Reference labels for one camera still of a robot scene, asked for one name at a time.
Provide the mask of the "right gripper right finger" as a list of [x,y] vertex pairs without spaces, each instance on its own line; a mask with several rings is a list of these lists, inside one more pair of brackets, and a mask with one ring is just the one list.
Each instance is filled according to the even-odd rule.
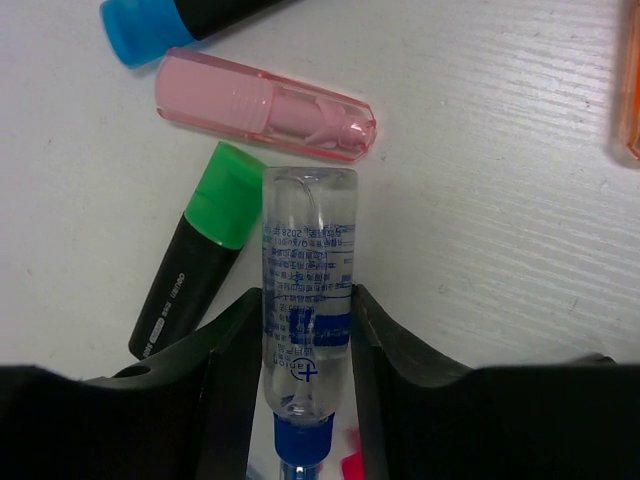
[[369,479],[635,479],[639,368],[603,354],[467,367],[357,286],[351,352]]

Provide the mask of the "clear glue bottle blue cap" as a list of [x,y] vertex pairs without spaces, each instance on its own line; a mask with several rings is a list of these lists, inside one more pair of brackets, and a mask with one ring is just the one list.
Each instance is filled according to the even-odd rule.
[[282,479],[315,479],[332,445],[352,322],[358,176],[274,167],[263,179],[263,391]]

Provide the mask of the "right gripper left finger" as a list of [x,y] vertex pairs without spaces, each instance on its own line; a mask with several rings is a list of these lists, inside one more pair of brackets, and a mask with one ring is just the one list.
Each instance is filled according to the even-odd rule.
[[242,479],[261,368],[262,293],[113,377],[1,370],[5,479]]

